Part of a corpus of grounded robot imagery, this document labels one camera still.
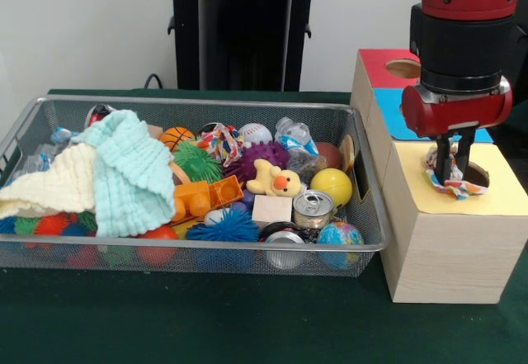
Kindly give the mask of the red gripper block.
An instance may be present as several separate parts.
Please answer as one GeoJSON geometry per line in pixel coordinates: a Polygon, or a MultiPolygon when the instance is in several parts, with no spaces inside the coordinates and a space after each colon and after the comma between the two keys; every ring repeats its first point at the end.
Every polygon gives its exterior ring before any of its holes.
{"type": "Polygon", "coordinates": [[[436,138],[436,179],[444,185],[450,178],[450,136],[460,137],[456,165],[465,177],[475,129],[499,125],[512,109],[512,91],[478,96],[444,96],[421,85],[403,90],[402,113],[406,126],[419,137],[436,138]]]}

